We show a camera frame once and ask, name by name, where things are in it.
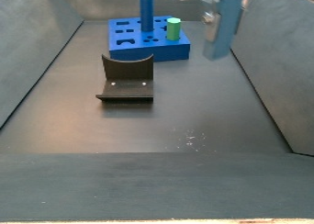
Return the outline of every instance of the blue peg board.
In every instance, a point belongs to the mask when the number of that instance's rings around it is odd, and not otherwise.
[[[154,30],[142,31],[139,17],[108,21],[111,58],[136,61],[154,54],[155,62],[189,59],[190,40],[180,30],[179,40],[167,40],[167,19],[154,17]]]

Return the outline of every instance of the green cylinder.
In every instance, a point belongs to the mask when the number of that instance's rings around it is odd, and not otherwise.
[[[167,39],[180,39],[182,20],[180,18],[171,17],[167,19]]]

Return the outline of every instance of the blue cylinder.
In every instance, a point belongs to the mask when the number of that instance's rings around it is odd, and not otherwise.
[[[142,31],[154,30],[154,0],[140,0]]]

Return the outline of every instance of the black holder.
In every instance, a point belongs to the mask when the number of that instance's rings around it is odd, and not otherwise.
[[[102,55],[106,73],[102,101],[154,101],[154,55],[138,61],[118,61]]]

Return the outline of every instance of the blue block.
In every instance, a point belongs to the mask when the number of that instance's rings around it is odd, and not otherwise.
[[[136,61],[154,54],[154,61],[189,59],[190,41],[180,30],[180,39],[167,39],[167,19],[171,16],[154,17],[154,30],[142,31],[139,17],[111,19],[110,54],[120,61]]]
[[[234,33],[239,25],[243,0],[221,0],[217,11],[221,14],[221,23],[214,42],[206,41],[203,55],[210,60],[217,60],[227,56],[231,52],[231,42]]]
[[[142,31],[154,30],[154,0],[140,0]]]

